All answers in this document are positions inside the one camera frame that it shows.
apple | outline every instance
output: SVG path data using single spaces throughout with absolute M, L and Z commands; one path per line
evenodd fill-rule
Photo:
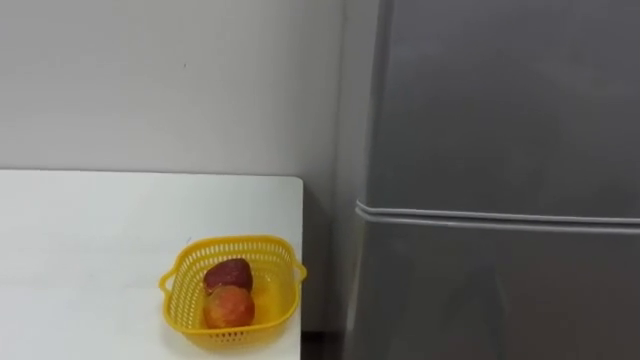
M 251 266 L 242 258 L 230 259 L 216 264 L 204 274 L 204 289 L 211 294 L 216 286 L 235 285 L 251 292 L 253 275 Z
M 251 325 L 255 313 L 251 294 L 234 285 L 216 287 L 204 304 L 204 321 L 210 329 Z

white wall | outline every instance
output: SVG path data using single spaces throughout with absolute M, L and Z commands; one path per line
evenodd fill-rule
M 0 167 L 301 176 L 321 322 L 341 0 L 0 1 Z

freezer door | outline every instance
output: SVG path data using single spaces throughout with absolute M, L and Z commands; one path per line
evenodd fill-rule
M 640 237 L 367 223 L 349 360 L 640 358 Z
M 640 218 L 639 33 L 637 0 L 384 0 L 361 202 Z

gray refrigerator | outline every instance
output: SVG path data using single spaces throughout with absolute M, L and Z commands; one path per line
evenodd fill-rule
M 346 11 L 341 356 L 640 359 L 640 2 Z

tabletop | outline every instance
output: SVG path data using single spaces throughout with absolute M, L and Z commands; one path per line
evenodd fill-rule
M 209 353 L 162 318 L 158 279 L 200 238 L 272 234 L 302 258 L 293 177 L 0 170 L 0 358 L 300 358 L 275 342 Z

